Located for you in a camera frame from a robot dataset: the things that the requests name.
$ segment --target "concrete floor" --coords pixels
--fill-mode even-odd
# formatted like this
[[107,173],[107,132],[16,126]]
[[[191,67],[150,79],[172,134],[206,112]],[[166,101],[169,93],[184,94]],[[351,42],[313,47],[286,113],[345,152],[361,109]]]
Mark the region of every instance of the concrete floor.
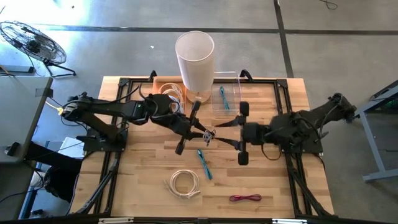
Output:
[[[337,10],[331,11],[316,0],[279,0],[285,28],[398,30],[398,1],[332,1],[338,4]],[[6,2],[0,20],[73,26],[278,28],[273,0],[33,2],[25,2],[23,9],[20,3]],[[33,18],[33,12],[39,16]],[[178,74],[174,44],[181,33],[68,32],[40,27],[67,52],[64,66],[78,74],[54,80],[54,98],[60,103],[83,91],[97,96],[105,75],[149,75],[151,70],[158,75]],[[216,43],[217,70],[245,68],[255,77],[286,77],[279,34],[211,36]],[[398,77],[397,35],[287,35],[287,45],[294,76],[304,78],[311,107],[323,104],[334,92],[363,105]],[[30,63],[4,42],[0,42],[0,58],[2,64]],[[39,62],[35,64],[45,75]],[[371,184],[362,181],[363,174],[377,168],[360,121],[331,123],[325,130],[330,134],[323,140],[324,160],[336,214],[397,223],[398,178]],[[62,141],[78,134],[83,134],[82,128],[63,126],[53,109],[45,107],[34,140]],[[35,208],[43,203],[39,194]]]

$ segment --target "transparent container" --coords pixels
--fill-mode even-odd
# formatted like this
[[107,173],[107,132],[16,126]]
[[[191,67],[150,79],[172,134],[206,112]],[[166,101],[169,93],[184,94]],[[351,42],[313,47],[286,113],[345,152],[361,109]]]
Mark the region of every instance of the transparent container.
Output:
[[236,116],[242,100],[241,84],[236,72],[215,72],[211,86],[211,106],[215,116]]

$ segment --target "red wire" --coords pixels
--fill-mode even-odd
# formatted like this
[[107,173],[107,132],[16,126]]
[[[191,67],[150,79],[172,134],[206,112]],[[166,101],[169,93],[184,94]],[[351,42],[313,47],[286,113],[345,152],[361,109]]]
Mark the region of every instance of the red wire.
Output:
[[229,197],[230,202],[237,202],[240,200],[252,200],[255,202],[259,202],[259,201],[261,201],[261,195],[259,195],[259,194],[254,194],[254,195],[249,195],[249,196],[232,195]]

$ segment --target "fan stand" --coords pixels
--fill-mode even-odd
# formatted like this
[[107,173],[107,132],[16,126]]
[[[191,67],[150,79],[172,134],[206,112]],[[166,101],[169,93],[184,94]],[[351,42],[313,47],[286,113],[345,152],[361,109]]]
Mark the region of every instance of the fan stand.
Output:
[[[51,62],[50,60],[48,60],[48,59],[44,59],[44,60],[43,60],[43,64],[45,65],[46,69],[49,71],[51,77],[65,77],[65,76],[69,76],[69,75],[76,76],[76,72],[75,72],[74,70],[72,70],[72,69],[70,69],[70,68],[65,68],[65,67],[60,66],[60,65],[57,65],[57,64],[54,64],[54,63],[52,63],[52,62]],[[54,75],[54,74],[51,72],[51,70],[49,69],[49,66],[55,66],[55,67],[58,67],[58,68],[62,68],[62,69],[64,69],[64,70],[69,71],[69,72],[72,72],[72,73]]]

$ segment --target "wooden tabletop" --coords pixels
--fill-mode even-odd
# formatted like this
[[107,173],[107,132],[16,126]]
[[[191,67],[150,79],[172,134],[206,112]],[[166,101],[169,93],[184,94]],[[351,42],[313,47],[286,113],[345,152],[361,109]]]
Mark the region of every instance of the wooden tabletop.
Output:
[[[120,77],[104,77],[99,99],[114,100]],[[309,109],[304,81],[288,78],[289,93],[294,111]],[[267,124],[277,115],[275,94],[269,84],[242,84],[243,101],[250,104],[248,122]],[[142,92],[152,92],[152,84],[145,83]],[[133,100],[140,99],[133,94]],[[109,116],[99,116],[110,123]],[[211,103],[201,106],[197,117],[208,129],[227,121],[212,115]],[[221,138],[239,139],[239,128],[216,128]],[[240,166],[238,153],[223,142],[212,141],[208,147],[202,140],[186,143],[181,156],[175,147],[180,136],[151,122],[143,126],[130,125],[127,147],[122,154],[113,200],[113,217],[225,217],[225,218],[287,218],[294,217],[286,163],[283,156],[277,161],[264,157],[259,146],[248,144],[249,165]],[[213,180],[206,178],[196,149],[202,148]],[[266,144],[265,153],[275,158],[276,146]],[[96,152],[83,161],[71,212],[77,211],[97,187],[104,153]],[[326,211],[333,213],[328,184],[321,162],[313,155],[303,155],[308,188]],[[177,170],[190,169],[200,178],[201,194],[184,200],[173,196],[164,180]],[[178,178],[177,189],[189,191],[189,177]],[[304,210],[302,194],[298,197]],[[104,207],[108,187],[104,191]],[[260,202],[230,202],[231,195],[261,194]]]

